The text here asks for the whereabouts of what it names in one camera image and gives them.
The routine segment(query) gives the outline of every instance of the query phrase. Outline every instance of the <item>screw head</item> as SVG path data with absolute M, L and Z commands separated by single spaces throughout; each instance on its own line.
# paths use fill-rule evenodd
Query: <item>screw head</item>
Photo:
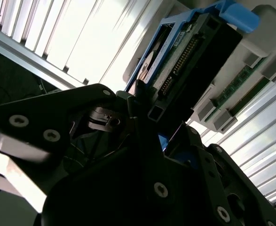
M 104 93 L 105 95 L 108 95 L 108 96 L 110 95 L 110 92 L 109 92 L 108 90 L 106 90 L 106 89 L 103 90 L 103 93 Z
M 230 215 L 225 208 L 223 208 L 222 206 L 217 207 L 217 213 L 220 216 L 220 218 L 223 219 L 224 222 L 230 222 Z
M 197 131 L 194 128 L 191 128 L 191 132 L 197 134 Z
M 28 126 L 29 120 L 23 115 L 15 114 L 9 118 L 9 123 L 14 127 L 22 128 Z
M 44 131 L 43 137 L 46 141 L 57 142 L 61 138 L 61 135 L 54 129 L 47 129 Z
M 268 226 L 275 226 L 275 224 L 271 221 L 268 221 Z
M 222 149 L 220 147 L 216 147 L 216 150 L 219 152 L 219 153 L 222 153 Z
M 168 190 L 166 186 L 160 182 L 154 184 L 155 193 L 161 198 L 166 198 L 168 196 Z

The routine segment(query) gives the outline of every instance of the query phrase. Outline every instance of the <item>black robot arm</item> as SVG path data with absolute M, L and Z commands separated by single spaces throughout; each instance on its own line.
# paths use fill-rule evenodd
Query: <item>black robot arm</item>
M 163 152 L 143 92 L 101 84 L 0 106 L 0 189 L 41 225 L 276 225 L 276 210 L 218 145 L 181 124 Z M 106 155 L 68 174 L 70 141 L 109 133 Z

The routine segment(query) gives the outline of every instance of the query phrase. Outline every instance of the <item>blue plastic latch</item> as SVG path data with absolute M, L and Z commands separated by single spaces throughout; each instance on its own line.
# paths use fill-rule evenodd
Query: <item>blue plastic latch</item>
M 202 12 L 209 13 L 214 9 L 220 11 L 219 17 L 246 33 L 253 32 L 259 26 L 259 16 L 232 0 L 217 1 L 206 8 L 202 8 Z

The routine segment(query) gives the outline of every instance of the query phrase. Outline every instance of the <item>blue drive tray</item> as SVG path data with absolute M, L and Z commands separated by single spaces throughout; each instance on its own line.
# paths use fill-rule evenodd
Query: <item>blue drive tray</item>
M 163 47 L 161 48 L 150 70 L 147 73 L 147 78 L 146 80 L 144 80 L 146 87 L 148 87 L 154 79 L 159 67 L 161 66 L 169 50 L 173 46 L 176 38 L 178 37 L 181 28 L 186 22 L 189 22 L 192 19 L 193 15 L 196 12 L 200 14 L 211 13 L 215 16 L 219 16 L 219 18 L 223 19 L 226 23 L 236 26 L 238 29 L 245 33 L 253 32 L 259 26 L 260 23 L 260 18 L 256 14 L 254 14 L 241 4 L 236 3 L 232 0 L 220 0 L 209 5 L 206 8 L 195 8 L 193 10 L 181 13 L 179 15 L 162 19 L 160 25 L 158 26 L 155 32 L 155 35 L 153 36 L 148 47 L 146 48 L 137 67 L 131 75 L 129 82 L 126 85 L 126 92 L 130 90 L 132 84 L 136 80 L 139 70 L 143 65 L 143 62 L 145 61 L 147 55 L 149 54 L 152 44 L 154 43 L 157 35 L 159 34 L 160 28 L 163 25 L 173 24 L 171 32 L 169 33 L 167 39 L 163 44 Z M 163 136 L 159 136 L 159 138 L 162 145 L 162 149 L 165 149 L 168 144 L 168 139 Z

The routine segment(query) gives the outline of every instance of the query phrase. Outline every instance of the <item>green circuit board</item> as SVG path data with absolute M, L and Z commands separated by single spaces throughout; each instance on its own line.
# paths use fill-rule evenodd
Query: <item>green circuit board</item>
M 231 115 L 238 114 L 263 88 L 269 83 L 269 79 L 262 79 L 229 111 Z
M 254 73 L 254 71 L 262 64 L 265 58 L 262 58 L 254 68 L 244 66 L 233 81 L 223 90 L 223 92 L 213 100 L 216 109 L 205 119 L 209 121 L 213 115 L 222 107 L 222 105 L 244 84 L 244 82 Z

